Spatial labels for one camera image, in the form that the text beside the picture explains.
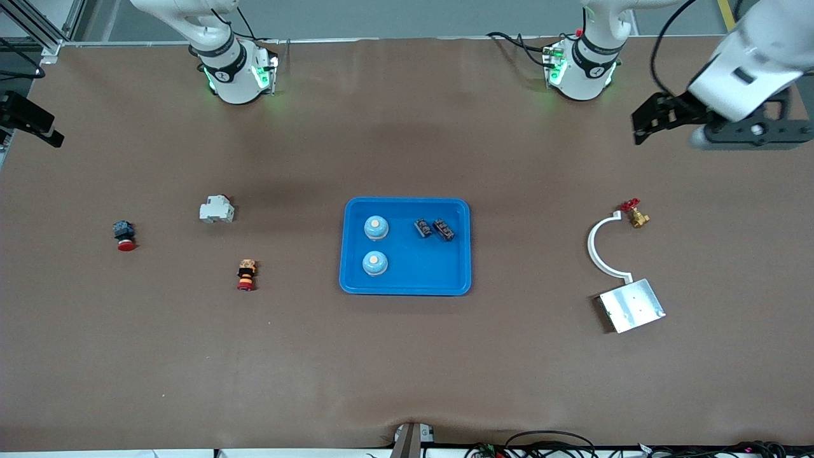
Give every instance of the yellow tape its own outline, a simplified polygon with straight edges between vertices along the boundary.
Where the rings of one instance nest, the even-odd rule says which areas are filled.
[[[735,16],[732,15],[732,7],[729,5],[729,0],[718,0],[718,8],[720,15],[724,17],[724,25],[727,30],[732,30],[735,27]]]

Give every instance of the blue plastic tray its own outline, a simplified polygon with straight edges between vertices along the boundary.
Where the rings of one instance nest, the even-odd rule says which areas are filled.
[[[364,231],[373,215],[387,220],[383,240],[372,241]],[[443,219],[455,233],[444,241],[433,234],[421,238],[415,220],[427,224]],[[370,276],[362,258],[372,250],[387,256],[387,270]],[[461,296],[472,285],[469,205],[461,199],[433,197],[355,197],[345,207],[339,285],[351,294],[402,296]]]

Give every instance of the metal plate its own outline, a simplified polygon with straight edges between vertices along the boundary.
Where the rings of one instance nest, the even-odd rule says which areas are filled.
[[[599,302],[616,332],[637,328],[665,315],[647,279],[600,294]]]

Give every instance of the stacked button component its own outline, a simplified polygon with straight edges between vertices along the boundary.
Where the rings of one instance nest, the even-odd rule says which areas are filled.
[[[243,259],[238,267],[238,289],[241,291],[253,291],[254,276],[257,273],[257,267],[254,259]]]
[[[365,235],[371,240],[381,240],[387,236],[390,226],[380,216],[371,216],[365,221]]]
[[[387,256],[380,251],[371,251],[365,255],[361,266],[367,275],[381,275],[387,270]]]
[[[133,251],[136,248],[136,243],[133,241],[136,231],[133,225],[125,220],[116,222],[113,225],[113,238],[119,241],[119,251]]]

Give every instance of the metal clamp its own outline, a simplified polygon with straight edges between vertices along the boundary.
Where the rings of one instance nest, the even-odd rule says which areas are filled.
[[[599,257],[599,253],[597,253],[597,231],[599,231],[599,228],[602,227],[603,224],[611,221],[622,221],[622,212],[616,210],[613,212],[613,216],[601,220],[596,224],[596,226],[593,227],[593,229],[591,229],[591,232],[588,234],[588,255],[591,257],[591,261],[596,264],[600,271],[603,271],[612,277],[624,280],[625,284],[631,284],[633,283],[632,273],[617,271],[613,267],[608,266],[604,261],[602,261],[602,258]]]

